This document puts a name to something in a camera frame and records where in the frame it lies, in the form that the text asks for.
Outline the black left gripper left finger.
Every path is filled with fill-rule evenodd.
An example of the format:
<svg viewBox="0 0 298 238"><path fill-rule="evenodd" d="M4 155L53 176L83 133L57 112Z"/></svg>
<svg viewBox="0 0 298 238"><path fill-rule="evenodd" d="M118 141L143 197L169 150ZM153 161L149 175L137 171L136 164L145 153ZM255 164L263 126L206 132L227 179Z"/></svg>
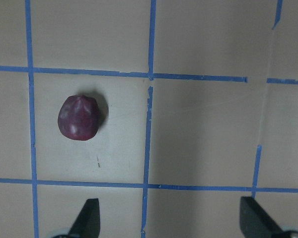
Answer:
<svg viewBox="0 0 298 238"><path fill-rule="evenodd" d="M86 200L83 208L73 223L68 237L70 238L98 238L100 234L99 199Z"/></svg>

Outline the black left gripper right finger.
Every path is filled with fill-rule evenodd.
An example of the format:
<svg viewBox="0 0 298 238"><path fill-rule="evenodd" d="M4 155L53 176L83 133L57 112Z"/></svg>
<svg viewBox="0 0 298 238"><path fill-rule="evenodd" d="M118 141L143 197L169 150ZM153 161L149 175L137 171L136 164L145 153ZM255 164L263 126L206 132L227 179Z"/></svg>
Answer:
<svg viewBox="0 0 298 238"><path fill-rule="evenodd" d="M245 238L285 238L285 232L251 196L242 196L239 227Z"/></svg>

